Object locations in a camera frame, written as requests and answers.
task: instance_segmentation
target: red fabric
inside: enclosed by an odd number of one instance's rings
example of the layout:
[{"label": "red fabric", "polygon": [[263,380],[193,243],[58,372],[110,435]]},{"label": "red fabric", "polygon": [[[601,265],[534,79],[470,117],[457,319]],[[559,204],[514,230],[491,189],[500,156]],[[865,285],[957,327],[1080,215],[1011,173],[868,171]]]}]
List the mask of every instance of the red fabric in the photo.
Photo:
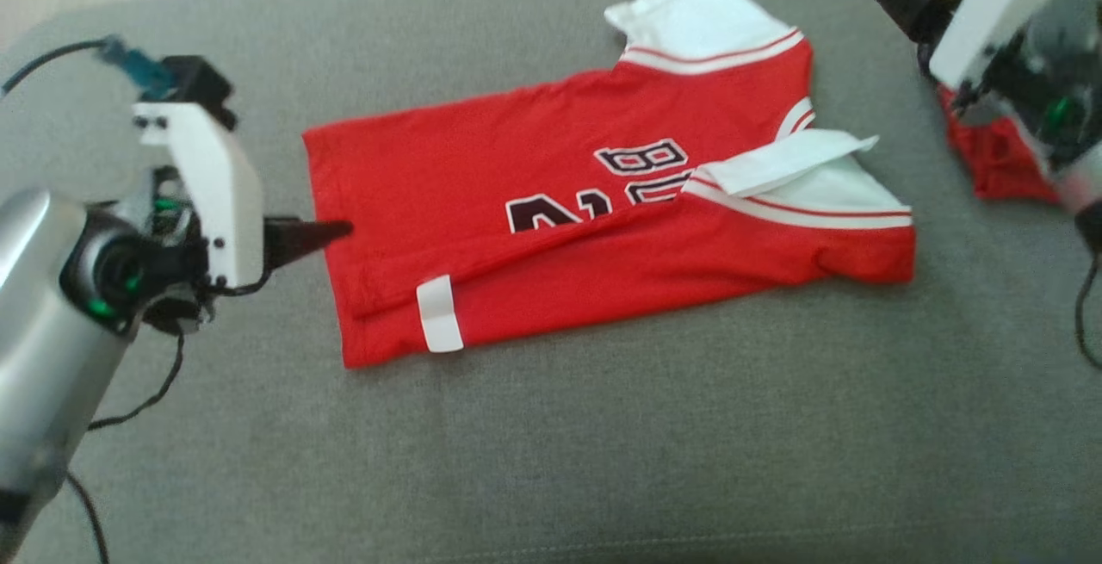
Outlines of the red fabric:
[{"label": "red fabric", "polygon": [[1041,199],[1058,203],[1056,192],[1049,186],[1037,167],[1028,145],[1022,139],[1014,121],[1000,118],[994,123],[981,128],[961,124],[953,113],[953,93],[938,89],[938,98],[948,122],[949,144],[960,152],[969,171],[977,198]]},{"label": "red fabric", "polygon": [[[807,97],[811,55],[800,42],[702,75],[620,62],[304,133],[318,219],[355,224],[326,253],[347,367],[425,351],[415,292],[441,274],[451,274],[468,347],[828,274],[909,281],[912,227],[787,226],[677,195],[693,167],[776,140]],[[673,140],[685,163],[617,175],[595,155],[658,140]],[[673,176],[676,198],[633,203],[630,183]],[[611,214],[591,218],[581,206],[579,196],[593,191],[609,199]],[[580,221],[514,234],[508,202],[534,195]]]}]

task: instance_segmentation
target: gray sofa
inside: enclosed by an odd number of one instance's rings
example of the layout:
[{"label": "gray sofa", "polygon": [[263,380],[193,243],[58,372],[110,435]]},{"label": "gray sofa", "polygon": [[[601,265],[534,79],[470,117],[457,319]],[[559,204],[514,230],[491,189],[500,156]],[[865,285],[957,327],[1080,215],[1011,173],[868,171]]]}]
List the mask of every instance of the gray sofa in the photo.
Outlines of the gray sofa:
[{"label": "gray sofa", "polygon": [[[915,208],[912,284],[819,282],[346,372],[307,259],[220,302],[163,403],[85,438],[74,470],[115,561],[1102,561],[1102,377],[1072,340],[1071,223],[973,198],[872,0],[758,1],[815,46],[819,126],[882,135],[863,163]],[[130,2],[35,28],[0,70],[109,31],[205,54],[237,85],[268,208],[311,216],[303,129],[609,66],[611,2]],[[166,160],[138,144],[131,100],[90,57],[35,74],[0,101],[0,194],[119,195]],[[101,412],[153,391],[172,349],[139,337]],[[93,561],[63,491],[19,562]]]}]

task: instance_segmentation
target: crumpled red garment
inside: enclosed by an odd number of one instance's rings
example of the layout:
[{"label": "crumpled red garment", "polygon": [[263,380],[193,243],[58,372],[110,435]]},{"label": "crumpled red garment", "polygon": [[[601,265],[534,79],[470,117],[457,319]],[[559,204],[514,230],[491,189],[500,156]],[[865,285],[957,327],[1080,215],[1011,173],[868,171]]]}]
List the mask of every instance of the crumpled red garment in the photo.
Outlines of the crumpled red garment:
[{"label": "crumpled red garment", "polygon": [[949,144],[960,152],[972,172],[976,198],[1059,202],[1009,118],[968,128],[953,113],[952,90],[941,86],[938,98],[948,122]]}]

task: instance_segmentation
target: white sleeve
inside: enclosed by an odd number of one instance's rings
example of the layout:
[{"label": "white sleeve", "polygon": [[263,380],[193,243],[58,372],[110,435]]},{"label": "white sleeve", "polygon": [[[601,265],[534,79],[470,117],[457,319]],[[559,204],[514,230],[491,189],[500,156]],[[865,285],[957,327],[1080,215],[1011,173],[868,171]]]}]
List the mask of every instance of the white sleeve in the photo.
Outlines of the white sleeve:
[{"label": "white sleeve", "polygon": [[754,0],[631,0],[607,8],[605,19],[627,35],[629,50],[685,61],[760,50],[795,31]]}]

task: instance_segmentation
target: gray fabric surface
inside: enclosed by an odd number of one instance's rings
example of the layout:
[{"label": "gray fabric surface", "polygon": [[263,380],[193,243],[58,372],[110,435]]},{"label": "gray fabric surface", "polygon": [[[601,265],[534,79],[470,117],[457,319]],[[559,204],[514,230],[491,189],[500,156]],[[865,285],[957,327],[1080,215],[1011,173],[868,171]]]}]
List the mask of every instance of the gray fabric surface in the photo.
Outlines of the gray fabric surface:
[{"label": "gray fabric surface", "polygon": [[[237,85],[268,208],[311,215],[304,128],[609,66],[618,1],[127,3],[36,28],[0,69],[108,31],[206,54]],[[872,0],[758,1],[815,45],[819,126],[882,135],[863,161],[915,206],[914,284],[822,282],[346,372],[309,259],[225,301],[164,403],[79,447],[116,562],[1102,560],[1102,377],[1072,341],[1088,259],[1071,223],[973,198]],[[138,144],[131,96],[87,57],[36,74],[0,102],[0,192],[105,199],[165,161]],[[102,413],[171,357],[144,334]],[[71,492],[19,561],[94,561]]]}]

